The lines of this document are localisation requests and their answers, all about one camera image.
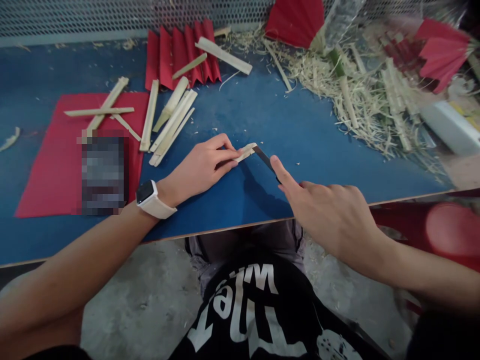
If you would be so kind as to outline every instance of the knife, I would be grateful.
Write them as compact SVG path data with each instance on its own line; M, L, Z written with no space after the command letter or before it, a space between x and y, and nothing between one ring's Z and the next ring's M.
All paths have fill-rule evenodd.
M265 155L262 149L260 149L259 146L257 145L257 146L254 146L252 150L260 157L260 159L265 163L265 165L268 166L271 172L275 174L275 170L272 167L272 164L270 164L270 158L267 155ZM278 181L279 184L281 184L277 176L275 176L275 179Z

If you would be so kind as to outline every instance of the hand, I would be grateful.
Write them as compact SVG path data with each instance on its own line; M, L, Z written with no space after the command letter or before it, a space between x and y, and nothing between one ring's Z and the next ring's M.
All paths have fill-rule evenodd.
M360 190L308 181L298 184L277 156L270 163L295 218L313 240L356 271L376 278L396 243L377 228Z
M231 160L241 154L224 133L198 143L170 175L157 182L158 197L166 205L177 207L215 185L239 164Z

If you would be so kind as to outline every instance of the smartwatch screen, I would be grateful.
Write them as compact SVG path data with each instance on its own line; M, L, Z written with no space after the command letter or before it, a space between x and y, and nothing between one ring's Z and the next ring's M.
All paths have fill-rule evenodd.
M141 204L154 193L154 185L151 180L144 182L136 191L136 203Z

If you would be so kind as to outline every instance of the red chair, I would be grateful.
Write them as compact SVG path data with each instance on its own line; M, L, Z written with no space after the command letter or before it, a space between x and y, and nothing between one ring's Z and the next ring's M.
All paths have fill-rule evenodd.
M375 223L414 248L480 272L480 216L454 202L397 202L370 209Z

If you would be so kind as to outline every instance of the black t-shirt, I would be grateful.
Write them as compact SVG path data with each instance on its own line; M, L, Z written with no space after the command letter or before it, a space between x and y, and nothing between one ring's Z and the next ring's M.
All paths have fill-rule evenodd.
M410 347L409 358L436 343L428 328L428 324L422 327L424 335L416 337L421 341ZM455 348L455 341L450 345ZM53 359L59 354L89 359L74 346L42 351L29 359ZM384 359L320 302L307 277L294 265L253 248L226 264L210 281L195 322L170 358L281 357Z

